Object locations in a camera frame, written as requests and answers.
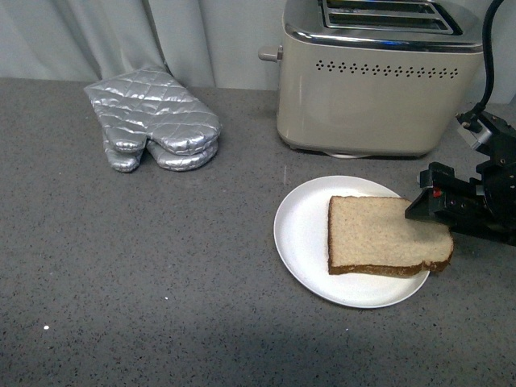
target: robotic arm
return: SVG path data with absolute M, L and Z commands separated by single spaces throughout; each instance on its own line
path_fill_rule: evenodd
M 454 169 L 434 162 L 419 176 L 422 192 L 406 209 L 409 219 L 448 225 L 452 231 L 516 246 L 516 130 L 484 111 L 493 91 L 491 29 L 503 0 L 489 6 L 484 21 L 487 82 L 484 97 L 467 113 L 458 114 L 461 135 L 471 148 L 489 156 L 477 165 L 481 179 L 462 181 Z

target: gray curtain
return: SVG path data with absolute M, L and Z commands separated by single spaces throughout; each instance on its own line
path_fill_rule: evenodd
M 452 0 L 484 17 L 490 2 Z M 516 94 L 516 2 L 493 29 L 491 102 Z M 186 86 L 276 89 L 279 66 L 257 58 L 281 44 L 285 0 L 0 0 L 0 77 L 96 81 L 166 62 Z M 482 94 L 481 69 L 467 99 Z

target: bread crust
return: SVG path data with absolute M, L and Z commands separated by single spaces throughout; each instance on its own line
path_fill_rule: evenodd
M 334 266 L 331 257 L 333 256 L 332 248 L 334 246 L 333 240 L 335 238 L 332 235 L 331 226 L 331 211 L 333 203 L 336 200 L 336 196 L 331 197 L 330 205 L 328 207 L 328 272 L 331 275 L 347 274 L 347 273 L 363 273 L 363 274 L 376 274 L 390 277 L 412 277 L 421 271 L 430 270 L 432 272 L 442 272 L 449 264 L 453 255 L 454 243 L 451 240 L 451 248 L 448 258 L 439 262 L 426 262 L 423 261 L 421 264 L 414 266 L 386 266 L 386 265 L 374 265 L 374 264 L 356 264 L 356 265 L 345 265 L 345 266 Z

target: toaster slot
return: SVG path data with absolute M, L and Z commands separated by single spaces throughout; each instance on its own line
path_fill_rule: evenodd
M 453 19 L 433 2 L 322 0 L 329 28 L 459 35 Z

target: countertop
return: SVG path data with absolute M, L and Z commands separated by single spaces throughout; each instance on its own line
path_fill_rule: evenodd
M 274 243 L 311 179 L 414 200 L 432 161 L 475 176 L 486 158 L 453 123 L 424 157 L 338 160 L 281 141 L 275 92 L 192 89 L 223 123 L 215 158 L 122 174 L 84 86 L 0 80 L 0 385 L 516 385 L 514 247 L 454 234 L 451 266 L 361 310 L 310 292 Z

